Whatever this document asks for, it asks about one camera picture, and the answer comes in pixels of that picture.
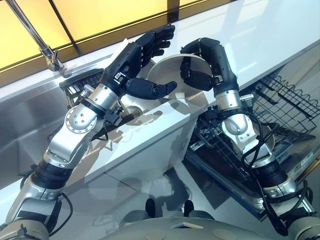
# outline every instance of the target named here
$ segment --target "white countertop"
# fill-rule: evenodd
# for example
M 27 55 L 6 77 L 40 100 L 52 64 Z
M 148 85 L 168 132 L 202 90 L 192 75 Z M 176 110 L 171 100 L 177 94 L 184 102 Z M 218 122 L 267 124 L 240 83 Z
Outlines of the white countertop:
M 297 57 L 320 39 L 319 0 L 239 0 L 176 22 L 175 36 L 165 54 L 155 57 L 155 62 L 177 54 L 182 46 L 201 37 L 231 43 L 238 69 L 238 84 L 241 89 L 272 72 L 291 59 Z M 69 61 L 69 66 L 77 61 L 101 58 L 114 51 L 115 44 Z M 33 83 L 41 81 L 44 75 L 52 74 L 45 70 L 33 76 Z M 0 89 L 0 94 L 12 88 L 8 85 Z M 215 101 L 212 90 L 199 94 L 190 102 L 171 100 L 149 111 L 141 117 L 144 123 L 138 126 L 123 125 L 122 138 L 116 134 L 112 151 L 99 142 L 93 143 L 96 153 L 90 153 L 85 161 L 74 170 L 68 185 L 84 179 L 83 182 L 121 164 L 130 156 L 146 148 L 174 129 L 187 123 L 204 112 Z M 5 221 L 9 208 L 19 193 L 19 181 L 0 190 L 0 223 Z

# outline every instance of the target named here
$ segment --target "dishwasher rack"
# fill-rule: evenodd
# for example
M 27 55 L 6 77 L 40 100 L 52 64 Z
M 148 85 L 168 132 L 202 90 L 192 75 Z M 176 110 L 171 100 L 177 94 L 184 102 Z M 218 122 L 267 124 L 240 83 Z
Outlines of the dishwasher rack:
M 274 77 L 271 73 L 240 94 L 253 94 L 253 106 L 248 109 L 262 123 L 269 124 L 271 128 L 273 123 L 280 125 L 274 134 L 272 151 L 280 164 L 290 156 L 289 149 L 294 143 L 315 138 L 311 132 L 317 127 L 314 119 L 320 115 L 319 102 L 280 76 Z M 198 117 L 189 149 L 196 151 L 203 145 L 215 150 L 241 178 L 249 179 L 231 141 L 223 133 L 221 123 L 209 120 L 206 112 Z

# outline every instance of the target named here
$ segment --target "robotic hand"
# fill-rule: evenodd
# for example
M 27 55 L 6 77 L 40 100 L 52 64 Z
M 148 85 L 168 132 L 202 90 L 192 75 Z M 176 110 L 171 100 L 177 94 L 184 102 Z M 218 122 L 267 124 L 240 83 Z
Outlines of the robotic hand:
M 127 44 L 104 70 L 98 87 L 67 112 L 63 127 L 53 137 L 43 160 L 26 179 L 15 199 L 5 228 L 0 232 L 0 240 L 48 240 L 57 232 L 53 230 L 62 206 L 59 196 L 104 121 L 114 125 L 121 121 L 122 109 L 116 107 L 118 99 L 125 94 L 158 99 L 176 88 L 173 81 L 157 85 L 136 78 L 152 57 L 162 55 L 170 46 L 174 31 L 175 26 L 167 25 Z
M 265 143 L 271 134 L 263 137 L 257 117 L 242 106 L 230 46 L 223 47 L 219 41 L 205 37 L 187 44 L 180 52 L 200 56 L 211 66 L 211 76 L 192 71 L 190 58 L 185 57 L 180 67 L 181 78 L 199 90 L 213 88 L 218 111 L 210 107 L 208 117 L 222 121 L 223 132 L 242 154 L 242 163 L 257 186 L 275 230 L 295 240 L 319 237 L 320 220 L 314 217 L 314 210 L 305 199 L 306 181 L 303 189 L 297 190 L 296 183 L 284 172 Z M 252 121 L 258 124 L 258 134 Z

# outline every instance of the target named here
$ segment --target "dishwasher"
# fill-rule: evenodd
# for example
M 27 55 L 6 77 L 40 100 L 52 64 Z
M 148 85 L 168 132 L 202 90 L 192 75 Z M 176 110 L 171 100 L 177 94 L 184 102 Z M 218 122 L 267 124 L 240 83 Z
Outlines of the dishwasher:
M 318 100 L 304 94 L 281 76 L 270 73 L 240 91 L 253 95 L 247 105 L 263 124 L 263 132 L 278 123 L 275 134 L 267 141 L 283 170 L 299 185 L 320 163 Z M 267 216 L 263 200 L 248 172 L 240 162 L 220 121 L 209 120 L 207 112 L 199 115 L 185 159 L 207 173 L 223 189 L 259 220 Z

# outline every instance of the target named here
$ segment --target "black cable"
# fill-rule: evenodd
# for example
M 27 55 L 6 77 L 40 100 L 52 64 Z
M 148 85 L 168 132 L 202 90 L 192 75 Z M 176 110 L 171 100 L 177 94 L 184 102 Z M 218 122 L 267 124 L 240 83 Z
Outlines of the black cable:
M 58 231 L 60 231 L 64 225 L 66 225 L 66 223 L 69 221 L 69 219 L 71 218 L 72 214 L 74 213 L 74 207 L 72 206 L 72 203 L 70 201 L 70 199 L 67 197 L 67 195 L 65 195 L 63 192 L 61 193 L 61 196 L 64 197 L 64 199 L 67 201 L 67 203 L 69 204 L 69 207 L 70 207 L 70 213 L 69 213 L 69 216 L 64 220 L 64 222 L 56 229 L 54 230 L 53 232 L 51 232 L 49 234 L 49 237 L 51 237 L 52 235 L 56 234 Z
M 299 205 L 302 203 L 302 201 L 306 196 L 307 190 L 308 190 L 308 182 L 306 180 L 303 180 L 303 190 L 302 190 L 301 196 L 299 197 L 299 200 L 295 203 L 295 205 L 289 211 L 279 216 L 281 219 L 292 214 L 299 207 Z
M 268 132 L 268 134 L 263 138 L 263 141 L 266 142 L 273 134 L 275 134 L 275 132 L 278 130 L 278 128 L 280 127 L 280 124 L 275 122 L 273 123 L 274 127 L 271 129 L 270 132 Z
M 312 205 L 312 202 L 314 200 L 314 192 L 312 191 L 312 189 L 310 187 L 308 187 L 308 189 L 307 189 L 306 199 L 308 199 L 309 203 Z
M 62 129 L 63 126 L 64 126 L 64 124 L 59 125 L 56 130 L 54 130 L 51 134 L 49 134 L 46 137 L 46 141 L 48 144 L 50 144 L 50 142 L 52 140 L 51 137 L 54 137 L 60 131 L 60 129 Z
M 293 199 L 295 197 L 298 197 L 303 191 L 303 188 L 300 189 L 299 191 L 296 191 L 296 192 L 293 192 L 293 193 L 289 193 L 287 195 L 284 195 L 284 196 L 280 196 L 280 197 L 277 197 L 277 198 L 268 198 L 268 201 L 272 204 L 279 204 L 279 203 L 282 203 L 282 202 L 285 202 L 285 201 L 288 201 L 290 199 Z

